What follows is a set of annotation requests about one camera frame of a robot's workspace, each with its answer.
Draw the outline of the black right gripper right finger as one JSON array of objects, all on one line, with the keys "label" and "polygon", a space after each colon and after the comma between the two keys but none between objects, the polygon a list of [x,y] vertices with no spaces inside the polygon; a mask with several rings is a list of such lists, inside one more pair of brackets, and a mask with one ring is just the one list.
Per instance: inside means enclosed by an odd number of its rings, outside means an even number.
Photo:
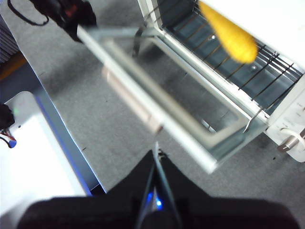
[{"label": "black right gripper right finger", "polygon": [[263,199],[208,195],[170,160],[158,155],[185,229],[298,229],[284,205]]}]

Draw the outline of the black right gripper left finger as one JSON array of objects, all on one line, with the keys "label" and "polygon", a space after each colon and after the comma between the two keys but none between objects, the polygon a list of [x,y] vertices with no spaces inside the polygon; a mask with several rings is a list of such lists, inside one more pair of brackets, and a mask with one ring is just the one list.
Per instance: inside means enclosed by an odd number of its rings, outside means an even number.
[{"label": "black right gripper left finger", "polygon": [[20,229],[132,229],[143,202],[150,199],[147,180],[153,166],[150,150],[131,172],[104,195],[60,197],[31,204]]}]

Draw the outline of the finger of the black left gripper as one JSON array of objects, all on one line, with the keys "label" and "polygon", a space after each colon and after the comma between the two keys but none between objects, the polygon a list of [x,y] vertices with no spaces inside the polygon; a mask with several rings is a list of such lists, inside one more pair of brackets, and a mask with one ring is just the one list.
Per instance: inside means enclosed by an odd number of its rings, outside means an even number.
[{"label": "finger of the black left gripper", "polygon": [[78,24],[66,24],[63,29],[64,31],[75,41],[80,42],[80,39],[77,36]]}]

